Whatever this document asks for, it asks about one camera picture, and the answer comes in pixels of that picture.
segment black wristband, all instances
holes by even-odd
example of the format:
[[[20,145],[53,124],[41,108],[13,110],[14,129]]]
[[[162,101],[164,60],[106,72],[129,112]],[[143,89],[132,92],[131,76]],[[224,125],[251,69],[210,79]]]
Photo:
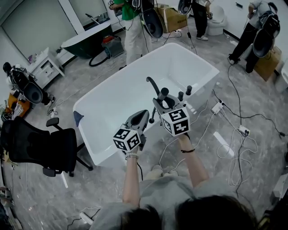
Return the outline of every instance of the black wristband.
[[[190,151],[181,150],[182,153],[192,153],[192,152],[194,152],[194,151],[195,151],[195,149],[192,149],[192,150],[190,150]]]

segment green shirt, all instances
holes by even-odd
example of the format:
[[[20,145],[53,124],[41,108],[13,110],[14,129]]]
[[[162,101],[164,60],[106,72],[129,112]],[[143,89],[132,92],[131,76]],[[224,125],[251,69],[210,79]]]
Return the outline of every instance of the green shirt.
[[[129,3],[126,2],[126,0],[114,0],[114,3],[115,4],[124,3],[124,5],[122,6],[122,20],[125,20],[125,21],[132,20],[139,14],[139,11],[138,10],[135,11],[129,5]]]

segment cardboard box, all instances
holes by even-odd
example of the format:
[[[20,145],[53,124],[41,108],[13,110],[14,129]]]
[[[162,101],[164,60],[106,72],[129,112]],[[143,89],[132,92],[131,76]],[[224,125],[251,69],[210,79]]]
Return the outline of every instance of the cardboard box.
[[[282,51],[274,46],[265,57],[260,58],[256,63],[254,70],[265,80],[267,81],[270,76],[273,74],[274,69],[277,67],[278,63],[281,61]]]
[[[178,13],[174,8],[165,6],[155,8],[155,10],[160,14],[164,33],[170,33],[187,26],[187,15]]]

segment black pants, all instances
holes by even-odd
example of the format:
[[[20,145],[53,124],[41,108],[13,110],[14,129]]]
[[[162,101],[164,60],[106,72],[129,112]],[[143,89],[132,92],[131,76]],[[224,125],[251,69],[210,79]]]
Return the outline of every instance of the black pants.
[[[250,23],[246,25],[238,45],[234,49],[233,53],[230,55],[231,60],[237,61],[237,59],[240,58],[240,56],[245,52],[245,50],[253,43],[257,32],[258,30],[254,26],[252,26]],[[251,73],[253,71],[254,66],[256,65],[258,60],[259,60],[259,57],[257,57],[254,54],[253,49],[252,49],[249,56],[246,59],[247,61],[246,72],[247,73]]]
[[[36,81],[34,80],[34,78],[32,76],[29,75],[29,80],[31,82],[33,82],[35,85],[37,85]],[[48,105],[48,103],[50,102],[50,99],[48,97],[48,93],[46,93],[39,85],[37,85],[38,88],[41,90],[42,94],[43,94],[43,99],[41,101],[41,103],[43,103],[44,105]]]
[[[192,2],[192,10],[195,19],[197,37],[205,34],[207,28],[207,12],[206,7],[198,4],[195,0]]]

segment bracelet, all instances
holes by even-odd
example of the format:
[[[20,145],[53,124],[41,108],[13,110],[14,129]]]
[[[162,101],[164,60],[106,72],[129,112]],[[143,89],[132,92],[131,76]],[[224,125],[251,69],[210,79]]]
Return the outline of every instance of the bracelet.
[[[128,155],[128,156],[125,157],[125,160],[127,160],[127,159],[130,158],[130,157],[134,157],[134,158],[136,158],[137,160],[139,159],[139,157],[136,156],[136,155]]]
[[[190,150],[190,151],[181,150],[182,153],[192,153],[192,152],[194,152],[194,151],[195,151],[195,149],[192,149],[192,150]]]

